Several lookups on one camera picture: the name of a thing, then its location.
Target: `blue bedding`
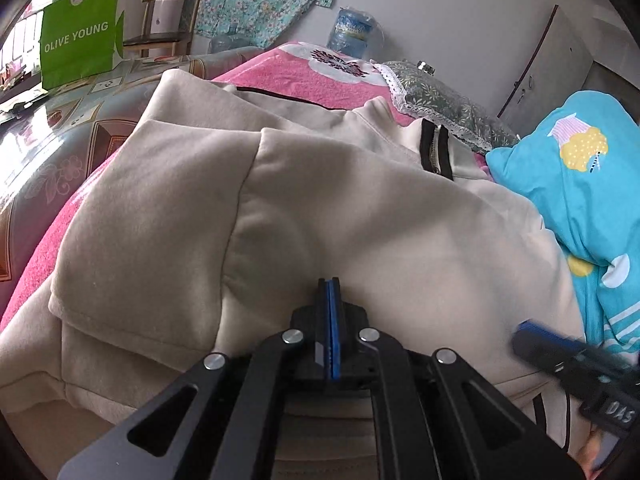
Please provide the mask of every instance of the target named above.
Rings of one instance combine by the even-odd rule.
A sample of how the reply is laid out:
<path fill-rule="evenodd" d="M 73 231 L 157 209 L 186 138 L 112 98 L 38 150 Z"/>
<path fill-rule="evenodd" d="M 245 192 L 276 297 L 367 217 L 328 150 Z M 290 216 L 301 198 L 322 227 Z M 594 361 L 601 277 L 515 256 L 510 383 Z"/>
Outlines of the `blue bedding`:
<path fill-rule="evenodd" d="M 616 99 L 577 92 L 513 148 L 486 156 L 567 255 L 587 342 L 640 348 L 640 128 Z"/>

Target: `metal cap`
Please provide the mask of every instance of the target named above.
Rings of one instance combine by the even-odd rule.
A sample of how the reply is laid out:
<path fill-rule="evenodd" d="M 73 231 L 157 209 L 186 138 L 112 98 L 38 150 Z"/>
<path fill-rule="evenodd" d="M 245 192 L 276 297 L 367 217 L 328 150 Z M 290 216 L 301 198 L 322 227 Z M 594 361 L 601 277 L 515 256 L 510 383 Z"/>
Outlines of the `metal cap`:
<path fill-rule="evenodd" d="M 287 344 L 299 343 L 305 338 L 305 335 L 295 328 L 287 330 L 282 334 L 282 340 Z"/>
<path fill-rule="evenodd" d="M 444 365 L 452 365 L 457 358 L 456 353 L 449 348 L 442 348 L 436 352 L 436 359 Z"/>
<path fill-rule="evenodd" d="M 220 370 L 226 363 L 222 354 L 213 353 L 204 358 L 203 364 L 207 370 Z"/>
<path fill-rule="evenodd" d="M 375 328 L 371 328 L 371 327 L 363 328 L 362 330 L 360 330 L 360 333 L 358 334 L 358 336 L 363 341 L 367 341 L 371 343 L 380 339 L 380 332 L 378 332 Z"/>

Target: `hand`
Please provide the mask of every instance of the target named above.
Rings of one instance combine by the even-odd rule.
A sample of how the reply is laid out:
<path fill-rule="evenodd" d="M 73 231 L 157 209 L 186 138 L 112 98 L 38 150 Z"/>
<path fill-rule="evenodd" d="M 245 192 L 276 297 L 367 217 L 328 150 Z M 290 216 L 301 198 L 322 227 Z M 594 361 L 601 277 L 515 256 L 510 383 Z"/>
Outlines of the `hand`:
<path fill-rule="evenodd" d="M 578 451 L 576 460 L 582 467 L 587 480 L 594 480 L 600 474 L 600 471 L 593 470 L 593 462 L 595 462 L 600 452 L 600 442 L 602 440 L 602 432 L 600 430 L 591 431 L 587 443 Z"/>

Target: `cartoon print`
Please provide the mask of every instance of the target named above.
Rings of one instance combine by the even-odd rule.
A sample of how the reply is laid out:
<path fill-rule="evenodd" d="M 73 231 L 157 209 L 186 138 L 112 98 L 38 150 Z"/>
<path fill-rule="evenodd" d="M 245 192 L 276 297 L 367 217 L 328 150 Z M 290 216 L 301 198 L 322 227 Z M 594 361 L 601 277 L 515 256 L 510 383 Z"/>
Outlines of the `cartoon print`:
<path fill-rule="evenodd" d="M 584 278 L 593 272 L 595 267 L 591 262 L 587 262 L 577 256 L 569 254 L 566 258 L 566 262 L 569 265 L 569 270 L 574 276 Z"/>
<path fill-rule="evenodd" d="M 607 272 L 602 277 L 602 284 L 607 288 L 616 288 L 625 283 L 629 276 L 631 261 L 628 254 L 620 254 L 611 261 Z"/>
<path fill-rule="evenodd" d="M 609 151 L 607 137 L 594 126 L 589 126 L 575 114 L 556 121 L 548 137 L 560 147 L 560 158 L 570 170 L 585 172 L 600 169 L 600 156 Z"/>
<path fill-rule="evenodd" d="M 385 86 L 386 81 L 371 63 L 353 57 L 340 56 L 335 52 L 310 43 L 287 43 L 280 50 L 308 60 L 311 70 L 341 83 L 369 83 Z"/>

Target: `white container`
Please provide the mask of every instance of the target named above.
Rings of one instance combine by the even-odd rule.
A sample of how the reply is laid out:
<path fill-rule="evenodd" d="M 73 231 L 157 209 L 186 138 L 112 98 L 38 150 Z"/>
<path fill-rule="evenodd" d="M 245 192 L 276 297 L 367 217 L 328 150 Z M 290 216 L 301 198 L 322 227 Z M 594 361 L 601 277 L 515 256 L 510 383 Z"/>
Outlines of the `white container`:
<path fill-rule="evenodd" d="M 151 33 L 177 32 L 184 0 L 156 0 L 151 19 Z M 152 48 L 149 57 L 170 56 L 170 48 Z"/>

